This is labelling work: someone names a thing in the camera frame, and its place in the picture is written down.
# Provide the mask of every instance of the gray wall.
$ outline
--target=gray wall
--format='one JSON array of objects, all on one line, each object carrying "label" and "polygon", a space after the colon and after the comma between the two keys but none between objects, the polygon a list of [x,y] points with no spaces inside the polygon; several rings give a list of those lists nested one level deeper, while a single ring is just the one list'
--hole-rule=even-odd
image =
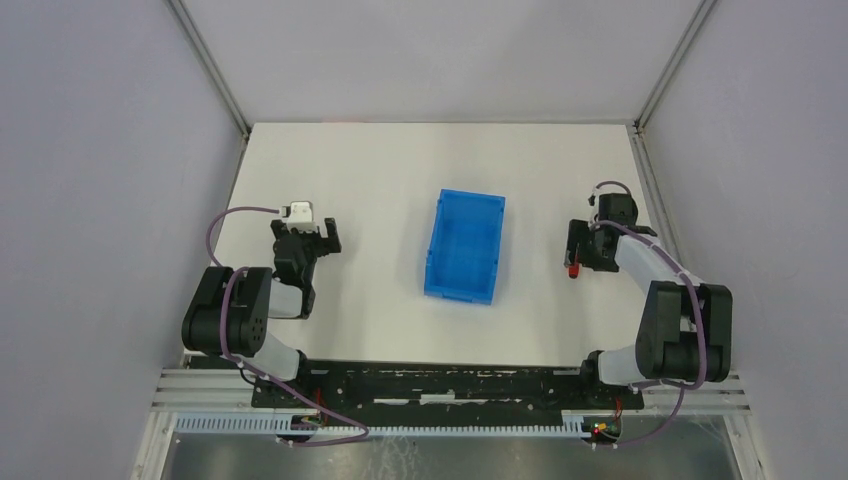
[{"label": "gray wall", "polygon": [[0,478],[126,478],[237,138],[162,2],[0,4]]},{"label": "gray wall", "polygon": [[848,3],[724,1],[648,126],[684,256],[734,292],[775,478],[845,478]]},{"label": "gray wall", "polygon": [[698,2],[185,3],[251,122],[438,122],[634,118]]}]

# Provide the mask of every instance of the white table surface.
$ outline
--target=white table surface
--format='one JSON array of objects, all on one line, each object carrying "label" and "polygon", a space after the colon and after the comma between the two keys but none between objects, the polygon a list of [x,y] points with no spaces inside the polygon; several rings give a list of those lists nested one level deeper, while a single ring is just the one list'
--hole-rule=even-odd
[{"label": "white table surface", "polygon": [[[313,202],[342,253],[318,260],[308,320],[269,332],[310,358],[576,366],[632,343],[644,297],[624,273],[562,266],[568,221],[592,186],[625,182],[650,224],[624,126],[257,124],[230,207]],[[424,295],[442,188],[506,197],[491,306]],[[273,267],[273,215],[224,220],[224,265]]]}]

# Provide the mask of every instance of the red object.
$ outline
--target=red object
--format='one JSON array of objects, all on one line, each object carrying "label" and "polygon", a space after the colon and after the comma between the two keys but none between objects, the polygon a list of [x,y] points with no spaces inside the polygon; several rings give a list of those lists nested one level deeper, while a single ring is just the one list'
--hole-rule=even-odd
[{"label": "red object", "polygon": [[574,256],[574,265],[568,266],[568,277],[577,278],[580,273],[580,263],[577,262],[577,255]]},{"label": "red object", "polygon": [[[317,403],[318,405],[321,405],[324,408],[327,408],[327,403],[324,402],[323,398],[321,398],[321,389],[320,388],[315,389],[315,403]],[[324,421],[322,422],[322,425],[324,425],[326,427],[328,420],[330,420],[330,417],[328,415],[324,415]]]}]

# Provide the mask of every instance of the blue plastic bin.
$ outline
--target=blue plastic bin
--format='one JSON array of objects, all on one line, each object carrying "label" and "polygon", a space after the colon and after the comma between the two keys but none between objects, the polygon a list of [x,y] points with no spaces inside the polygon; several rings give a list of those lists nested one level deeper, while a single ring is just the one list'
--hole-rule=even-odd
[{"label": "blue plastic bin", "polygon": [[442,190],[438,205],[424,293],[491,305],[506,198]]}]

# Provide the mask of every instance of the black mounting plate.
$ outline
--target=black mounting plate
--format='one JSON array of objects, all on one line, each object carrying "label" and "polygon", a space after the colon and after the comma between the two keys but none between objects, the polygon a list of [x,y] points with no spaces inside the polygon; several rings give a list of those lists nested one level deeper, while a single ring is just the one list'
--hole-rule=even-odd
[{"label": "black mounting plate", "polygon": [[[612,412],[616,397],[625,410],[644,408],[641,393],[587,384],[576,368],[307,360],[300,372],[289,385],[313,400],[320,391],[329,409],[374,427],[560,426],[563,410]],[[303,406],[273,383],[257,379],[256,386],[255,408]],[[426,397],[446,394],[475,401]],[[329,425],[345,424],[331,418]]]}]

